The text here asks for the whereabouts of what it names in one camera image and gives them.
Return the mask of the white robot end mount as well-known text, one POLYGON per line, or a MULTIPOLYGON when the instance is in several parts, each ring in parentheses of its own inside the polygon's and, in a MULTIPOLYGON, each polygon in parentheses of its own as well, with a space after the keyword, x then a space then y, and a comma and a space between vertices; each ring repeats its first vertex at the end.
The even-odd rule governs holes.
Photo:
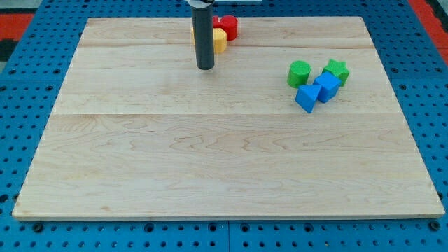
POLYGON ((218 5, 259 5, 263 0, 185 0, 192 7, 208 7, 211 4, 218 5))

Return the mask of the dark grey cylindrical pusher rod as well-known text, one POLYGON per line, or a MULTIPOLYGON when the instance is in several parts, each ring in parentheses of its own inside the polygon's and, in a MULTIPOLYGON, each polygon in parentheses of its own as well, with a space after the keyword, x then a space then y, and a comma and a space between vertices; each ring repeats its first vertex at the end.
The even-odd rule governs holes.
POLYGON ((197 67, 214 67, 213 2, 191 2, 192 28, 195 39, 197 67))

